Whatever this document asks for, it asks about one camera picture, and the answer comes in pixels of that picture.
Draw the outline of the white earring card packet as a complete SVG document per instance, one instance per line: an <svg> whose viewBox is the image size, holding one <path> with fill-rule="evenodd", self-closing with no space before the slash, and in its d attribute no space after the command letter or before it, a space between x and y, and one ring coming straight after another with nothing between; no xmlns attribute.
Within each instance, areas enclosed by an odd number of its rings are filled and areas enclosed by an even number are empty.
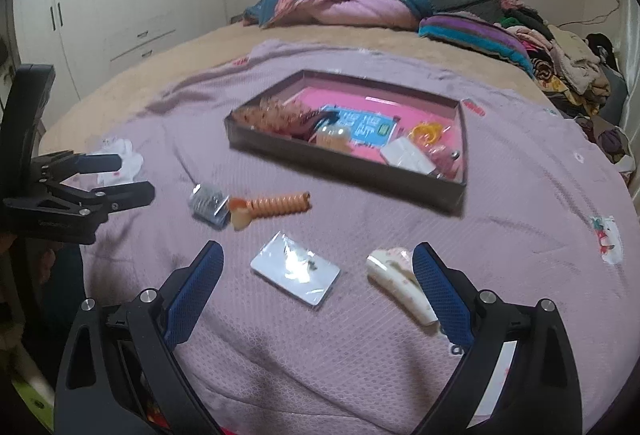
<svg viewBox="0 0 640 435"><path fill-rule="evenodd" d="M309 307L328 295L340 267L323 259L285 233L276 233L256 254L250 268L262 279Z"/></svg>

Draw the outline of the maroon hair claw clip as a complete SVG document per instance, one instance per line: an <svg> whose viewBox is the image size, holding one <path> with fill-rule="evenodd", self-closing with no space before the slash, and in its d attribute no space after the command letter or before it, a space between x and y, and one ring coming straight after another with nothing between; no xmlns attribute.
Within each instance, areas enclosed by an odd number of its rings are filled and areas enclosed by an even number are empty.
<svg viewBox="0 0 640 435"><path fill-rule="evenodd" d="M290 135L296 140L308 142L321 125L334 124L340 118L336 110L312 110L303 114L292 127Z"/></svg>

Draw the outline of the pink fluffy strawberry clip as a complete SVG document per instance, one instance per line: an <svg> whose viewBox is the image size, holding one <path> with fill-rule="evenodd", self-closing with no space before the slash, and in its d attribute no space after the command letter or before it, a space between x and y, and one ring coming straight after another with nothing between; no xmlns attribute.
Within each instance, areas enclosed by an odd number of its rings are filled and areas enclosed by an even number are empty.
<svg viewBox="0 0 640 435"><path fill-rule="evenodd" d="M436 166L436 176L454 181L460 169L462 153L446 145L433 145L427 155Z"/></svg>

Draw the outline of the clear plastic jewelry packet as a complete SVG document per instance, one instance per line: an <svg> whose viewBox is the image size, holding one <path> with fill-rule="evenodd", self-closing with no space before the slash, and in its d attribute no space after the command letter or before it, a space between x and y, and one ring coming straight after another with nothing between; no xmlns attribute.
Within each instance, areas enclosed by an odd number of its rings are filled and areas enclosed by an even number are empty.
<svg viewBox="0 0 640 435"><path fill-rule="evenodd" d="M435 163L406 136L392 140L380 149L380 155L389 166L423 175L436 171Z"/></svg>

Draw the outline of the yellow rings plastic bag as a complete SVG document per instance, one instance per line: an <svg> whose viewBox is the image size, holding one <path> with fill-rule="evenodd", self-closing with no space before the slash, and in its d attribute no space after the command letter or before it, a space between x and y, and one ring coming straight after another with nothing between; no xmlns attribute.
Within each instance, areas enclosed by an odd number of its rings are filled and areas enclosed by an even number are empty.
<svg viewBox="0 0 640 435"><path fill-rule="evenodd" d="M440 122L421 122L413 126L408 138L416 147L427 149L438 144L447 130L447 126Z"/></svg>

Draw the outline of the tan bed blanket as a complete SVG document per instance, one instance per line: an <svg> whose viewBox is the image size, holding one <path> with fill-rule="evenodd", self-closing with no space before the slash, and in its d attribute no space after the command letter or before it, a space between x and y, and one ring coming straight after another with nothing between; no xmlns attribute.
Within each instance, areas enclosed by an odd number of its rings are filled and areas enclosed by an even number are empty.
<svg viewBox="0 0 640 435"><path fill-rule="evenodd" d="M234 24L182 43L117 74L67 111L40 140L40 155L85 151L117 123L141 110L166 86L191 74L234 62L267 40L363 48L416 58L512 90L536 104L549 99L520 68L452 45L431 42L407 31L383 28L294 26L262 30Z"/></svg>

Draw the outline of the purple patterned quilt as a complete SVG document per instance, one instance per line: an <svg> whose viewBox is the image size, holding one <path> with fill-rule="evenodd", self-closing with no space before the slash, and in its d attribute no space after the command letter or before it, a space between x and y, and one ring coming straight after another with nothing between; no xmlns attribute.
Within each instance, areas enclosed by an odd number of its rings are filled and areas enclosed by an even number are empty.
<svg viewBox="0 0 640 435"><path fill-rule="evenodd" d="M469 179L460 216L230 148L224 117L305 68L411 86L464 103ZM627 187L570 120L518 94L413 59L265 44L198 74L119 126L154 202L113 215L81 251L87 292L129 301L189 264L208 240L224 273L177 357L217 422L239 434L407 434L458 359L371 285L379 247L431 244L511 303L548 297L574 351L585 426L610 407L639 356L639 221ZM197 184L229 199L224 229L188 206ZM250 268L282 231L340 267L309 307Z"/></svg>

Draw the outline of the dark cardboard tray box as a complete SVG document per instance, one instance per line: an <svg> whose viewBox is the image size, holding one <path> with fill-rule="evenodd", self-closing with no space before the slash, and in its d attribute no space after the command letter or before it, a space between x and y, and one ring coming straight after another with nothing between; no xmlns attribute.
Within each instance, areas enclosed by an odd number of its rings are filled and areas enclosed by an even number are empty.
<svg viewBox="0 0 640 435"><path fill-rule="evenodd" d="M299 70L232 110L232 147L459 215L466 129L457 100L416 88Z"/></svg>

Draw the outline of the pink blue book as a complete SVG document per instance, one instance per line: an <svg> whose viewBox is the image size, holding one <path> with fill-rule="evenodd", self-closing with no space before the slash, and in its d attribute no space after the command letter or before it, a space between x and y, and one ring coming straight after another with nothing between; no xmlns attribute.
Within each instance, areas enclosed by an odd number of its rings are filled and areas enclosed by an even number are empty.
<svg viewBox="0 0 640 435"><path fill-rule="evenodd" d="M385 163L380 149L409 132L421 122L440 122L448 130L436 145L462 149L462 129L458 111L415 98L401 99L390 94L357 93L308 86L292 97L311 110L336 110L334 124L348 126L352 139L349 155Z"/></svg>

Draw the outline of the navy pink folded duvet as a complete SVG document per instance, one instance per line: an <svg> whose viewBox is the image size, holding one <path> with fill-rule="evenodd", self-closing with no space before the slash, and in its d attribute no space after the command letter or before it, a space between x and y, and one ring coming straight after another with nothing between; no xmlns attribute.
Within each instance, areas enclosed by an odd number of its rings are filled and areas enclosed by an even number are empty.
<svg viewBox="0 0 640 435"><path fill-rule="evenodd" d="M242 23L262 29L322 25L414 31L433 14L430 0L259 0L244 10Z"/></svg>

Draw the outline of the pile of folded clothes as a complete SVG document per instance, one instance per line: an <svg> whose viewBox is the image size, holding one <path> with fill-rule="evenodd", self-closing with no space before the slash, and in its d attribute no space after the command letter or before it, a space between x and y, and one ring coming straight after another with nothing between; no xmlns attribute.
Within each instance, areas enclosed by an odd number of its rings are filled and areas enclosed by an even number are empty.
<svg viewBox="0 0 640 435"><path fill-rule="evenodd" d="M591 143L625 175L634 169L620 118L628 96L611 40L602 33L581 38L547 24L521 0L500 0L500 26L520 40L541 91L563 117L574 120Z"/></svg>

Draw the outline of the striped purple teal pillow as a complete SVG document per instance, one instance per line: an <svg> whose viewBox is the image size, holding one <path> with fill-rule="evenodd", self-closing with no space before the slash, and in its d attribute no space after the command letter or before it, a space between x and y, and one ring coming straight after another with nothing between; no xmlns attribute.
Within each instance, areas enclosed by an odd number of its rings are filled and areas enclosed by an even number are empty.
<svg viewBox="0 0 640 435"><path fill-rule="evenodd" d="M482 18L439 13L421 20L418 35L507 62L523 70L530 78L535 77L533 64L521 42Z"/></svg>

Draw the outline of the cream pleated curtain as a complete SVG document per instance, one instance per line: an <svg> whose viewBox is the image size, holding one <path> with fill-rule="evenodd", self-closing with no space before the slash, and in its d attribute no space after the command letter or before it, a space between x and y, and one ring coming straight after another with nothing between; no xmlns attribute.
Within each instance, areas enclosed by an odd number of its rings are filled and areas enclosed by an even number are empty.
<svg viewBox="0 0 640 435"><path fill-rule="evenodd" d="M639 3L637 0L620 0L620 44L618 59L627 83L628 98L625 103L622 126L629 140L629 147L639 165Z"/></svg>

